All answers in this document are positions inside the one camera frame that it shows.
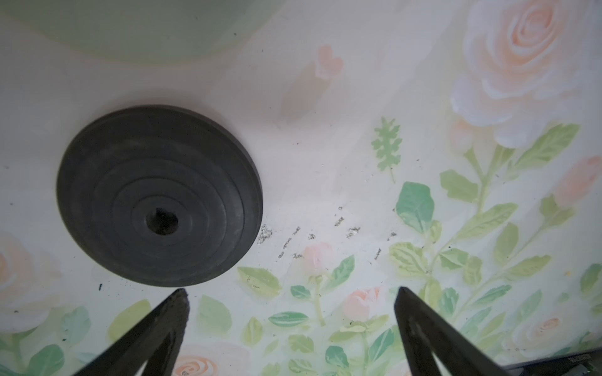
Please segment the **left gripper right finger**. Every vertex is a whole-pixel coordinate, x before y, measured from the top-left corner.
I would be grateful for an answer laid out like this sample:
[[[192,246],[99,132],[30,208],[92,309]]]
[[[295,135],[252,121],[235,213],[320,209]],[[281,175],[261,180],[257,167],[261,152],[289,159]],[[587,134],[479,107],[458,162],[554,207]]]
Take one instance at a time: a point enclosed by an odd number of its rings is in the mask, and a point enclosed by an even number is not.
[[[413,375],[440,375],[438,362],[452,375],[507,374],[409,288],[399,288],[394,311]]]

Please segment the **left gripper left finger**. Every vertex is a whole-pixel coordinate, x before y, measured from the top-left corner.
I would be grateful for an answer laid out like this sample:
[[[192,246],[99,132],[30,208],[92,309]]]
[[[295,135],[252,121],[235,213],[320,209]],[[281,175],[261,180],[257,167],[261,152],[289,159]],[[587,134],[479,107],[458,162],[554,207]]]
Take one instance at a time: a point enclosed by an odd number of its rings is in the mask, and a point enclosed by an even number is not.
[[[190,303],[178,288],[76,376],[171,375],[183,343]]]

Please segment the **black round base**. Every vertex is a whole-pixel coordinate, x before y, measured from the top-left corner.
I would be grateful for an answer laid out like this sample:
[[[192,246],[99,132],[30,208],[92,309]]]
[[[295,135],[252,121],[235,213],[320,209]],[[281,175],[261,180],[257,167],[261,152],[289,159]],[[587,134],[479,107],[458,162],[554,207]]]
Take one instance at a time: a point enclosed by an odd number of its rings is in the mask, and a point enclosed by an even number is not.
[[[166,288],[234,267],[263,217],[260,175],[243,145],[210,118],[158,104],[106,114],[78,133],[61,160],[56,198],[91,259]]]

